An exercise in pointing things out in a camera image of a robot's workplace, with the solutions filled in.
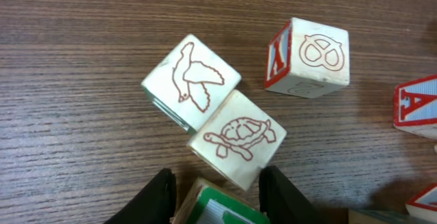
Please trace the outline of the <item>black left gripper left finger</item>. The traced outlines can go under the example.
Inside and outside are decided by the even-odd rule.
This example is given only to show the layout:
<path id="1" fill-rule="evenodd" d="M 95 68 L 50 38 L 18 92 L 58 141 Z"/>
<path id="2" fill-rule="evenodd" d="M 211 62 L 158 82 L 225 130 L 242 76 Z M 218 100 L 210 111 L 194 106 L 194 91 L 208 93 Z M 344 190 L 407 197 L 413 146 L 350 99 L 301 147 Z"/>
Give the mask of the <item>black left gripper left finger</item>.
<path id="1" fill-rule="evenodd" d="M 161 169 L 119 212 L 104 224 L 169 224 L 175 214 L 176 176 Z"/>

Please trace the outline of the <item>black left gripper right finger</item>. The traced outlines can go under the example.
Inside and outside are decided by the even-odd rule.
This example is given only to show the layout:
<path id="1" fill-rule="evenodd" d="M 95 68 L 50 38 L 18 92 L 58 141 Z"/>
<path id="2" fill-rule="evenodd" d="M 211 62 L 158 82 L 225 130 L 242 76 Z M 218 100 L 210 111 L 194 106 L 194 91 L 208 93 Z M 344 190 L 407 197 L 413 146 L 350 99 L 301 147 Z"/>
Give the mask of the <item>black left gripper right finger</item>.
<path id="1" fill-rule="evenodd" d="M 274 165 L 259 175 L 260 211 L 271 224 L 323 224 L 328 221 Z"/>

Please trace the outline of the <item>red U side block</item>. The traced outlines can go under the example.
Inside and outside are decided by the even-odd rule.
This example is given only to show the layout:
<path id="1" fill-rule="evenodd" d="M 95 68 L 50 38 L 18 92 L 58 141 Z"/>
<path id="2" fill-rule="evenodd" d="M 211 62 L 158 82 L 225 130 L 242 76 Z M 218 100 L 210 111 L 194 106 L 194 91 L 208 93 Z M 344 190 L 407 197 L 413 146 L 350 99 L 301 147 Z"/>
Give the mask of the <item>red U side block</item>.
<path id="1" fill-rule="evenodd" d="M 395 88 L 393 125 L 396 129 L 436 139 L 436 75 Z"/>

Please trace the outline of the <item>green Z letter block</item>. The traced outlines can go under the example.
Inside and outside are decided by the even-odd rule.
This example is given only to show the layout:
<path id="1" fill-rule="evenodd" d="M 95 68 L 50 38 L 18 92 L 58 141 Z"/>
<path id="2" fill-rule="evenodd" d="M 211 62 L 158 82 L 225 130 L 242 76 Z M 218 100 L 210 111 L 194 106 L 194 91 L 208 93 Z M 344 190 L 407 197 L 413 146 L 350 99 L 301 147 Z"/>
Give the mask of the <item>green Z letter block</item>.
<path id="1" fill-rule="evenodd" d="M 197 178 L 173 224 L 270 224 L 269 218 L 237 195 Z"/>

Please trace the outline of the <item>white block teal side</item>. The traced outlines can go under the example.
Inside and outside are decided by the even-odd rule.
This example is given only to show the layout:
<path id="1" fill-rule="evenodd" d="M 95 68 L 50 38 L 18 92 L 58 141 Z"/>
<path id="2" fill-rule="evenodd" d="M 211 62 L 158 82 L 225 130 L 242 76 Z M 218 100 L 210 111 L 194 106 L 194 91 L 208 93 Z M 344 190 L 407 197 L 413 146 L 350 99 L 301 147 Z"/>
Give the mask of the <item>white block teal side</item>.
<path id="1" fill-rule="evenodd" d="M 393 211 L 349 209 L 349 224 L 433 224 L 422 219 Z"/>

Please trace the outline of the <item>white block turtle picture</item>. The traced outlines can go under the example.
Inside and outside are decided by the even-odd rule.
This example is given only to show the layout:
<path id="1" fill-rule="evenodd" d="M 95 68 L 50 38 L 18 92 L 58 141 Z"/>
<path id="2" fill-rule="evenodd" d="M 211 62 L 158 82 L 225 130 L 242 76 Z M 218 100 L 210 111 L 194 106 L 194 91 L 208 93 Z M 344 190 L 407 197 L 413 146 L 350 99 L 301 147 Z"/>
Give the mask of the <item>white block turtle picture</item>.
<path id="1" fill-rule="evenodd" d="M 235 89 L 187 147 L 224 178 L 247 191 L 286 135 L 286 129 Z"/>

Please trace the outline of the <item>white block green side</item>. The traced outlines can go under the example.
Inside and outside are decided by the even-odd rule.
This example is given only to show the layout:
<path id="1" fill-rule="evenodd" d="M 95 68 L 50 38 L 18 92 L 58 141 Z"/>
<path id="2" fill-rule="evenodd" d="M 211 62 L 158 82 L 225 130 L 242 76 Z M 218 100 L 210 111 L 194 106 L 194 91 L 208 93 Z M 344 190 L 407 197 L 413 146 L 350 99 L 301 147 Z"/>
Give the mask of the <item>white block green side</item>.
<path id="1" fill-rule="evenodd" d="M 146 96 L 188 133 L 197 132 L 241 75 L 188 34 L 141 82 Z"/>

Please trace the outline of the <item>white block bird-like picture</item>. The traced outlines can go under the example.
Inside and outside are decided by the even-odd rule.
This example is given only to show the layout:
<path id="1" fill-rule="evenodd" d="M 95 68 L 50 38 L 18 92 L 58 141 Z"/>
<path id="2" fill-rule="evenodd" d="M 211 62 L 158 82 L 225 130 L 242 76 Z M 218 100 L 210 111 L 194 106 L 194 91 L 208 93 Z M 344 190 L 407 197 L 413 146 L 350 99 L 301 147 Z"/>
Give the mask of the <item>white block bird-like picture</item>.
<path id="1" fill-rule="evenodd" d="M 436 223 L 436 183 L 409 199 L 406 209 L 411 217 Z"/>

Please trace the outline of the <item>white block red Y side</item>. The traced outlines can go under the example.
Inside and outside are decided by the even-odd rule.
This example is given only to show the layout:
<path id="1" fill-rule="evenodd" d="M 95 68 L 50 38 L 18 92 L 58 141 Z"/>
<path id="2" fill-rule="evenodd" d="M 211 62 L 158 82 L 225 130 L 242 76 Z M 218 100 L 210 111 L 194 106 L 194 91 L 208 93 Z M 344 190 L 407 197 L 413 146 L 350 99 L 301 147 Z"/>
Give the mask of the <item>white block red Y side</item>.
<path id="1" fill-rule="evenodd" d="M 317 98 L 350 84 L 345 29 L 292 17 L 268 44 L 264 89 Z"/>

